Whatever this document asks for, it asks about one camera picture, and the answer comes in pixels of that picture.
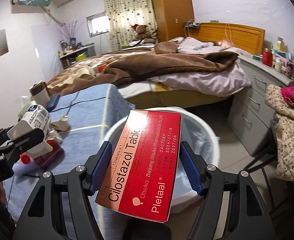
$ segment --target nightstand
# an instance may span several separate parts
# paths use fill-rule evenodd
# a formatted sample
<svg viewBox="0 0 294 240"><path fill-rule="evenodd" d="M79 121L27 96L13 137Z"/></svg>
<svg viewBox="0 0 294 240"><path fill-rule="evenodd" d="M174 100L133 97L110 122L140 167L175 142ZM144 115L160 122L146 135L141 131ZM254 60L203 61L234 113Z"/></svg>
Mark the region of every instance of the nightstand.
<svg viewBox="0 0 294 240"><path fill-rule="evenodd" d="M254 155L269 131L274 114L265 104L266 88L270 84L291 86L294 81L258 60L239 56L238 63L252 85L235 94L227 124L247 152Z"/></svg>

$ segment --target toiletry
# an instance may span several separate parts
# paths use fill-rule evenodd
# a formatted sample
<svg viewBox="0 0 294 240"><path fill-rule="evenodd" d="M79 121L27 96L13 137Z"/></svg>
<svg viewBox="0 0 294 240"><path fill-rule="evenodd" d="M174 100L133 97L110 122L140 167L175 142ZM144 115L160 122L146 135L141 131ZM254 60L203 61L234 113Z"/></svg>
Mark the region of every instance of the toiletry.
<svg viewBox="0 0 294 240"><path fill-rule="evenodd" d="M281 72L281 67L282 66L283 66L283 62L280 60L280 58L276 58L275 69L278 72Z"/></svg>
<svg viewBox="0 0 294 240"><path fill-rule="evenodd" d="M259 60L259 61L262 60L262 57L258 56L258 55L253 55L252 58L255 59L255 60Z"/></svg>
<svg viewBox="0 0 294 240"><path fill-rule="evenodd" d="M286 59L289 61L289 62L292 62L292 60L293 60L293 56L291 55L291 53L287 53L286 54Z"/></svg>
<svg viewBox="0 0 294 240"><path fill-rule="evenodd" d="M286 72L285 72L285 76L291 78L291 75L293 73L294 70L294 64L291 62L287 63L287 67L286 67Z"/></svg>
<svg viewBox="0 0 294 240"><path fill-rule="evenodd" d="M285 73L286 73L286 67L285 66L281 67L281 73L285 75Z"/></svg>
<svg viewBox="0 0 294 240"><path fill-rule="evenodd" d="M287 47L284 44L284 39L281 37L278 37L277 42L276 42L276 50L280 53L286 53L287 52Z"/></svg>

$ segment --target cable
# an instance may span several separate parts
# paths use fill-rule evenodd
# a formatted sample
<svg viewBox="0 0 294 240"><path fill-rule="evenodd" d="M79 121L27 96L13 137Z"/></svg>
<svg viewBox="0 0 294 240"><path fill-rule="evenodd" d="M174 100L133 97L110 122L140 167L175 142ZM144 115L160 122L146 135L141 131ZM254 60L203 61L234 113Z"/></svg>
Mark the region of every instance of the cable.
<svg viewBox="0 0 294 240"><path fill-rule="evenodd" d="M229 38L228 38L228 35L227 35L227 26L229 26L229 30L230 30L230 36L229 36ZM225 35L226 35L226 38L227 38L227 41L228 41L229 46L234 47L235 45L232 42L232 33L231 33L230 23L226 23L225 24Z"/></svg>
<svg viewBox="0 0 294 240"><path fill-rule="evenodd" d="M99 54L99 55L101 55L101 54L102 54L102 48L101 48L101 34L100 34L99 36L100 36L100 54Z"/></svg>
<svg viewBox="0 0 294 240"><path fill-rule="evenodd" d="M11 190L12 190L12 185L13 185L14 178L15 178L15 175L13 175L13 177L12 177L12 182L11 182L11 186L10 186L10 190L9 190L9 194L8 194L7 205L6 205L6 208L7 209L8 209L8 203L9 203L9 200L10 200L10 194L11 194Z"/></svg>
<svg viewBox="0 0 294 240"><path fill-rule="evenodd" d="M77 92L77 95L74 97L74 100L72 100L72 101L70 102L69 109L68 109L66 115L69 114L69 111L70 111L70 109L71 109L71 105L72 105L72 103L76 100L76 98L78 97L79 93L80 93L80 91Z"/></svg>
<svg viewBox="0 0 294 240"><path fill-rule="evenodd" d="M268 189L268 192L269 192L270 201L271 201L271 208L272 208L272 210L274 210L275 209L275 203L274 203L274 198L272 196L272 191L271 191L271 187L270 187L270 184L269 184L269 180L268 180L268 177L266 175L264 167L261 167L261 170L263 172L263 175L264 175L264 178L265 178L265 181L266 181L266 185L267 185L267 189Z"/></svg>
<svg viewBox="0 0 294 240"><path fill-rule="evenodd" d="M43 19L44 19L46 25L49 25L49 24L51 23L52 18L50 18L50 20L47 21L45 13L42 14L42 17L43 17Z"/></svg>
<svg viewBox="0 0 294 240"><path fill-rule="evenodd" d="M26 177L30 177L30 178L36 178L36 179L40 179L41 176L38 175L31 175L31 174L22 174L22 176L26 176Z"/></svg>
<svg viewBox="0 0 294 240"><path fill-rule="evenodd" d="M185 33L186 38L190 36L190 33L189 33L189 23L191 21L195 21L195 19L190 19L189 21L186 22L186 24L184 26L184 33Z"/></svg>
<svg viewBox="0 0 294 240"><path fill-rule="evenodd" d="M66 106L66 107L63 107L63 108L59 108L59 109L57 109L57 110L53 110L53 111L51 111L51 113L53 113L53 112L57 112L57 111L59 111L59 110L63 110L63 109L66 109L66 108L69 108L69 107L72 107L72 106L75 106L75 105L77 105L77 104L79 104L79 103L83 103L83 102L91 102L91 101L96 101L96 100L100 100L100 99L104 99L104 98L107 98L107 97L101 97L101 98L92 99L92 100L80 101L80 102L74 103L73 105Z"/></svg>

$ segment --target tiled floor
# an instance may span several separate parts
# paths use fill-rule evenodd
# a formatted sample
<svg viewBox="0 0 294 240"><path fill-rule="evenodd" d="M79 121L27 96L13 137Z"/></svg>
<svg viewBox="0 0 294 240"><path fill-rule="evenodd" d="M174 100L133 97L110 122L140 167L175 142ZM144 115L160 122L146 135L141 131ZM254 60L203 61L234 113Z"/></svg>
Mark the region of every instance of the tiled floor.
<svg viewBox="0 0 294 240"><path fill-rule="evenodd" d="M253 160L241 142L237 139L234 133L227 127L226 113L221 110L210 106L196 109L191 111L194 114L201 117L206 121L215 132L216 136L220 137L220 163L219 168L222 171L238 173L242 170L250 161ZM271 190L273 192L273 198L275 205L279 204L284 199L284 189L287 187L285 181L275 179L273 174L275 172L276 164L268 165L265 167L266 174L271 184ZM263 173L261 170L255 171L251 174L252 179L258 187L267 208L271 209L270 197L268 194L267 186ZM224 193L223 205L221 214L215 234L215 239L219 238L223 234L227 208L228 208L228 196L229 193ZM192 207L184 210L179 214L172 214L169 217L169 222L166 224L172 231L173 240L186 239L191 229L193 221L197 215L199 207Z"/></svg>

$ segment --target red jar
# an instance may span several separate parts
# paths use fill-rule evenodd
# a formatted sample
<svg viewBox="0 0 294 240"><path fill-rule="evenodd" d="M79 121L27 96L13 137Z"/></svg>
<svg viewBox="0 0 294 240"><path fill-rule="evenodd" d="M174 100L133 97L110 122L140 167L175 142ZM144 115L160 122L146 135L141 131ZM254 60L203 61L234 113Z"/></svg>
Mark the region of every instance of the red jar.
<svg viewBox="0 0 294 240"><path fill-rule="evenodd" d="M272 67L272 51L266 48L263 52L262 63L268 67Z"/></svg>

